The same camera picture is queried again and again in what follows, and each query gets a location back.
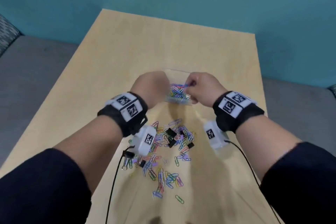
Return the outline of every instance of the teal wall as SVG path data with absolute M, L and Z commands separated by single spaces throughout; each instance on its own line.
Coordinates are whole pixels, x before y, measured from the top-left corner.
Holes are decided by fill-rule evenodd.
M 101 8 L 252 32 L 264 76 L 336 83 L 336 0 L 0 0 L 0 13 L 24 34 L 71 43 Z

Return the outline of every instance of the clear plastic container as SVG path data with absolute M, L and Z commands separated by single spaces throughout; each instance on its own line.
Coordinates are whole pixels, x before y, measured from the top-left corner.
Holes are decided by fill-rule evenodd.
M 191 105 L 190 95 L 184 93 L 184 84 L 189 76 L 189 72 L 162 69 L 170 82 L 170 93 L 166 96 L 165 101 L 175 104 Z

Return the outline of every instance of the light wood surface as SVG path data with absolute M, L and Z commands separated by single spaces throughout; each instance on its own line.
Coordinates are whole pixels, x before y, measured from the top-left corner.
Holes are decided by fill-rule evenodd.
M 87 124 L 107 99 L 128 91 L 140 74 L 161 68 L 212 73 L 227 89 L 250 96 L 266 110 L 253 34 L 102 10 L 0 176 Z M 147 116 L 150 124 L 158 120 L 159 125 L 182 118 L 197 133 L 192 160 L 179 167 L 176 147 L 159 149 L 168 160 L 163 168 L 179 173 L 184 186 L 166 188 L 163 199 L 153 199 L 157 182 L 143 177 L 140 168 L 120 169 L 109 223 L 276 223 L 240 152 L 227 146 L 217 157 L 209 146 L 203 123 L 215 118 L 211 108 L 161 103 Z M 229 137 L 237 143 L 233 133 Z M 129 139 L 123 139 L 94 193 L 87 223 L 104 223 L 116 165 Z

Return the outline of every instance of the black sleeve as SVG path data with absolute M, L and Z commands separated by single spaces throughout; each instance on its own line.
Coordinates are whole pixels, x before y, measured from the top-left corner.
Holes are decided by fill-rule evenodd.
M 267 171 L 261 191 L 286 224 L 333 222 L 336 158 L 300 143 Z
M 0 223 L 85 223 L 91 192 L 78 165 L 47 149 L 0 179 Z

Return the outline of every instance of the hand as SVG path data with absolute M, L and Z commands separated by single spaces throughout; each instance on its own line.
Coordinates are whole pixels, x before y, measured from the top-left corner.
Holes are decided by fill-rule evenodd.
M 200 102 L 202 105 L 212 107 L 215 101 L 227 92 L 216 77 L 209 73 L 193 72 L 185 83 L 189 86 L 184 92 L 191 95 L 193 104 Z
M 130 91 L 142 97 L 148 109 L 151 109 L 169 93 L 169 86 L 166 74 L 163 71 L 155 71 L 140 75 Z

